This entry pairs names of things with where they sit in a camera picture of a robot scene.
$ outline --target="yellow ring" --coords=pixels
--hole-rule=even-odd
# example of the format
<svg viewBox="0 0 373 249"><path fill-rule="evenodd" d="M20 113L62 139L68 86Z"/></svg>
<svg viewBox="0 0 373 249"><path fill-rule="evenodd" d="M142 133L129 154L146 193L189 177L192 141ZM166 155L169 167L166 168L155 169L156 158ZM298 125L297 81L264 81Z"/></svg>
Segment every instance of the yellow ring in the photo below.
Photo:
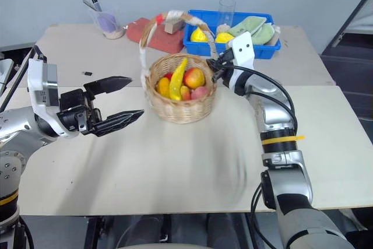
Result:
<svg viewBox="0 0 373 249"><path fill-rule="evenodd" d="M278 142L297 141L297 140L302 140L304 138L305 138L304 135L275 137L275 138L269 138L269 139L262 140L262 145L273 144L273 143L278 143Z"/></svg>
<svg viewBox="0 0 373 249"><path fill-rule="evenodd" d="M7 198L4 198L0 201L0 206L4 205L4 204L7 204L8 202L14 200L16 197L18 196L18 190L12 194L11 196L7 197Z"/></svg>

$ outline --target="wicker basket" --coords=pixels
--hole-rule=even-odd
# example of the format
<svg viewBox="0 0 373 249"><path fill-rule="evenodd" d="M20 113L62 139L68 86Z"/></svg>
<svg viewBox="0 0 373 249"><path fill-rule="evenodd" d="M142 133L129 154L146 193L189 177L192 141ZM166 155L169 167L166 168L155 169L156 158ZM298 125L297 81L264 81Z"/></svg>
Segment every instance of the wicker basket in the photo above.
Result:
<svg viewBox="0 0 373 249"><path fill-rule="evenodd" d="M212 57L217 57L213 35L206 23L181 11L169 11L159 14L154 19L152 19L144 28L142 38L140 40L140 60L143 68L142 84L147 93L150 106L155 110L159 117L167 121L176 122L178 124L186 124L202 119L203 117L207 116L212 109L216 92L216 84L212 82L213 72L210 70L206 60L196 55L179 53L167 55L163 58L158 59L150 67L150 69L148 69L146 65L145 49L147 43L150 42L157 25L176 19L183 19L187 23L199 26L209 39ZM205 74L205 86L209 91L208 94L201 99L176 101L163 97L155 90L157 82L167 72L173 72L181 63L183 58L188 59L188 65L186 67L187 69L191 67L198 67Z"/></svg>

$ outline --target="table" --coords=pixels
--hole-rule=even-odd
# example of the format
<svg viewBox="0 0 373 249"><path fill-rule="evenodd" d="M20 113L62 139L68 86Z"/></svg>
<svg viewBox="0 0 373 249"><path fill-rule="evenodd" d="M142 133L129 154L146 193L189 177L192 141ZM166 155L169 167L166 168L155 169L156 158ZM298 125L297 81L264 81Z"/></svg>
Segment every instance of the table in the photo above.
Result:
<svg viewBox="0 0 373 249"><path fill-rule="evenodd" d="M72 90L60 88L60 92ZM337 86L287 86L316 208L373 203L373 147ZM248 211L264 170L254 112L225 87L212 113L194 124L165 122L143 90L94 101L103 116L145 109L127 128L96 138L59 139L38 150L22 175L22 215L132 215ZM19 88L9 108L29 105ZM259 211L268 209L260 201Z"/></svg>
<svg viewBox="0 0 373 249"><path fill-rule="evenodd" d="M281 26L282 48L272 59L256 59L254 67L286 86L335 85L302 28ZM128 86L140 86L138 44L126 35L106 39L93 24L55 24L37 42L48 62L58 65L59 86L82 86L104 77L132 77ZM148 63L167 55L147 49ZM86 76L83 72L92 72ZM20 86L26 87L23 79Z"/></svg>

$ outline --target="fake fruit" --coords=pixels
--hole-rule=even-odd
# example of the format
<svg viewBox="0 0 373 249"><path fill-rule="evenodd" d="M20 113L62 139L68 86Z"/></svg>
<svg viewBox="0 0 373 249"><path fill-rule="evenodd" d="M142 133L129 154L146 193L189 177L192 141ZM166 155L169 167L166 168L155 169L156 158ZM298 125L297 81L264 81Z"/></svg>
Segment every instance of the fake fruit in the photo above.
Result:
<svg viewBox="0 0 373 249"><path fill-rule="evenodd" d="M205 74L197 67L193 67L186 71L183 82L191 89L196 89L205 84Z"/></svg>
<svg viewBox="0 0 373 249"><path fill-rule="evenodd" d="M173 72L168 72L163 77L169 78L169 80L171 80L171 77L173 76L173 74L174 74Z"/></svg>
<svg viewBox="0 0 373 249"><path fill-rule="evenodd" d="M192 32L191 35L192 42L208 42L207 36L201 31L199 27L195 31Z"/></svg>
<svg viewBox="0 0 373 249"><path fill-rule="evenodd" d="M157 92L168 99L170 98L170 80L168 78L163 77L159 80Z"/></svg>
<svg viewBox="0 0 373 249"><path fill-rule="evenodd" d="M216 36L215 42L216 43L228 43L234 38L234 36L230 35L226 32L221 32Z"/></svg>
<svg viewBox="0 0 373 249"><path fill-rule="evenodd" d="M170 99L181 100L180 88L182 83L182 77L184 75L185 68L187 67L188 59L183 58L181 64L176 68L171 81L170 81Z"/></svg>
<svg viewBox="0 0 373 249"><path fill-rule="evenodd" d="M181 86L181 88L180 88L180 94L181 94L181 98L183 100L190 100L190 99L192 99L191 92L189 91L189 88L187 86Z"/></svg>
<svg viewBox="0 0 373 249"><path fill-rule="evenodd" d="M192 99L200 99L207 95L208 89L206 87L198 87L192 92Z"/></svg>

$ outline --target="green cloth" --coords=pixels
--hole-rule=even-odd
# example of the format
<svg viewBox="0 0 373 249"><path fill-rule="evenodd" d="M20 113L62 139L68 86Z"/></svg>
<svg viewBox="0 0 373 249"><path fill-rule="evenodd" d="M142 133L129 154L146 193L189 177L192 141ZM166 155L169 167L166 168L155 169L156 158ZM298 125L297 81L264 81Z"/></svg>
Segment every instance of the green cloth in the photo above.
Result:
<svg viewBox="0 0 373 249"><path fill-rule="evenodd" d="M251 36L252 43L254 45L264 45L269 40L271 40L272 36L275 34L275 29L273 28L271 23L263 24L259 30Z"/></svg>
<svg viewBox="0 0 373 249"><path fill-rule="evenodd" d="M228 32L233 36L239 36L246 31L254 34L266 21L267 18L265 17L248 16L241 23L232 27Z"/></svg>

